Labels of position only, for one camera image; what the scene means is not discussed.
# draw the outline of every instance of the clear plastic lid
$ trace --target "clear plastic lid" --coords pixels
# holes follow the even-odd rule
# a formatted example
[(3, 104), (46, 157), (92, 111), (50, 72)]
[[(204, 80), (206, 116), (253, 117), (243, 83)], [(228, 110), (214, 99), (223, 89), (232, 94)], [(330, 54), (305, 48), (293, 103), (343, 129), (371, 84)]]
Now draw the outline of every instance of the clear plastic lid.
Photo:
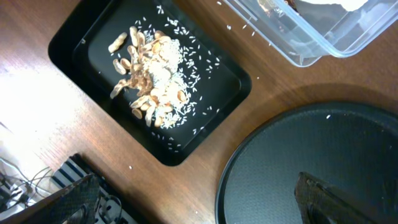
[(368, 0), (347, 11), (339, 4), (295, 0), (224, 0), (292, 64), (306, 67), (323, 55), (349, 57), (398, 18), (398, 0)]

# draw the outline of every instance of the wooden table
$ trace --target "wooden table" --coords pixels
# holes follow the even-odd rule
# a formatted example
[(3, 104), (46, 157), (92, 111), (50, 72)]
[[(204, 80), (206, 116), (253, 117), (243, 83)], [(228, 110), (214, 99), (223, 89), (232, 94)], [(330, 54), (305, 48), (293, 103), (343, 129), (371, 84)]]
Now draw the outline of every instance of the wooden table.
[(243, 20), (225, 4), (176, 2), (252, 78), (248, 98), (183, 164), (159, 163), (49, 60), (47, 46), (78, 0), (0, 1), (0, 122), (51, 168), (79, 152), (154, 223), (185, 224), (215, 222), (218, 181), (230, 155), (273, 116), (328, 100), (398, 113), (397, 23), (353, 57), (297, 68), (242, 30)]

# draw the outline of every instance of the black mesh surface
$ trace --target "black mesh surface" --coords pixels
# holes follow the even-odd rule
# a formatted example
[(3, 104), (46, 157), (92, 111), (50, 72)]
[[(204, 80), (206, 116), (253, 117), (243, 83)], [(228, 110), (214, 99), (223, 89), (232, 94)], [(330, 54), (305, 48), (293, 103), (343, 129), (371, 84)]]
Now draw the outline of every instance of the black mesh surface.
[(237, 149), (220, 182), (219, 223), (302, 223), (294, 197), (308, 172), (397, 216), (398, 122), (377, 108), (327, 103), (280, 115)]

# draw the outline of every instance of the black cable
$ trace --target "black cable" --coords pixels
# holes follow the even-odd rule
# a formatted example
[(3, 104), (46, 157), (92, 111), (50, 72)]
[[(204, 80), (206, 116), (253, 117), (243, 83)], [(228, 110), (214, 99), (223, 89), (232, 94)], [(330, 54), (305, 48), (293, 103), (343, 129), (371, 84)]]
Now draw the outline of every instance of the black cable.
[(42, 198), (45, 198), (42, 194), (39, 193), (39, 191), (37, 190), (37, 186), (39, 186), (39, 183), (45, 178), (45, 177), (51, 177), (51, 176), (46, 176), (47, 174), (49, 174), (49, 172), (51, 172), (51, 170), (48, 170), (43, 177), (37, 182), (36, 186), (35, 186), (35, 191), (36, 193), (41, 196)]
[[(22, 173), (22, 171), (20, 170), (20, 168), (18, 166), (16, 166), (15, 164), (13, 164), (12, 162), (8, 161), (7, 159), (0, 157), (0, 161), (2, 161), (5, 165), (12, 167), (13, 169), (15, 169), (16, 171), (18, 171), (18, 173), (24, 178), (24, 182), (29, 183), (29, 179), (24, 175), (24, 173)], [(52, 194), (51, 192), (49, 192), (48, 190), (42, 189), (40, 187), (37, 187), (39, 190), (44, 191), (48, 194)]]
[[(44, 179), (44, 178), (48, 178), (48, 177), (52, 177), (52, 176), (51, 176), (51, 175), (48, 175), (48, 176), (38, 177), (38, 178), (35, 178), (33, 181), (35, 181), (35, 180), (40, 180), (40, 179)], [(24, 185), (24, 184), (30, 184), (30, 181), (28, 182), (28, 181), (21, 180), (21, 182), (22, 182), (22, 184), (18, 185), (18, 186), (16, 187), (16, 189), (19, 188), (20, 186)]]
[[(12, 199), (13, 202), (17, 202), (18, 200)], [(35, 203), (35, 202), (30, 202), (30, 201), (26, 201), (25, 203)]]
[(7, 174), (2, 174), (2, 176), (3, 176), (5, 179), (15, 179), (15, 180), (19, 180), (19, 181), (21, 181), (21, 182), (26, 182), (26, 180), (22, 180), (21, 178), (13, 177), (13, 176), (10, 176), (10, 175), (7, 175)]
[[(44, 175), (43, 177), (35, 178), (35, 179), (32, 179), (32, 180), (33, 180), (33, 181), (35, 181), (35, 180), (41, 181), (41, 180), (44, 179), (44, 178), (51, 178), (51, 177), (52, 177), (51, 175)], [(18, 185), (18, 186), (16, 187), (16, 189), (18, 189), (20, 186), (22, 186), (22, 185), (24, 185), (24, 184), (29, 184), (29, 183), (26, 182), (26, 181), (24, 181), (24, 183)], [(38, 194), (38, 195), (41, 196), (42, 198), (45, 198), (45, 197), (44, 197), (42, 194), (40, 194), (38, 191), (36, 191), (35, 194)]]
[(11, 205), (11, 207), (7, 208), (6, 211), (7, 211), (7, 210), (10, 210), (10, 209), (13, 208), (13, 207), (15, 207), (15, 206), (18, 205), (19, 203), (24, 203), (24, 200), (26, 201), (27, 195), (26, 195), (25, 197), (23, 197), (24, 195), (21, 195), (21, 197), (20, 197), (18, 200), (15, 200), (15, 199), (14, 199), (14, 197), (17, 196), (17, 195), (19, 195), (20, 193), (22, 193), (22, 191), (19, 191), (19, 192), (15, 193), (15, 194), (12, 194), (12, 195), (11, 195), (11, 196), (12, 196), (12, 197), (11, 197), (11, 200), (14, 201), (15, 204), (14, 204), (14, 205)]
[(10, 196), (10, 198), (13, 199), (14, 197), (18, 196), (20, 193), (22, 193), (22, 190), (20, 190), (20, 191), (18, 191), (18, 192), (16, 192), (16, 193), (13, 193), (13, 194)]
[(40, 170), (37, 174), (35, 174), (35, 175), (33, 176), (33, 179), (30, 181), (30, 184), (29, 184), (29, 189), (32, 188), (33, 180), (36, 178), (36, 176), (39, 175), (41, 172), (45, 171), (46, 169), (49, 169), (49, 167), (46, 167), (46, 168)]

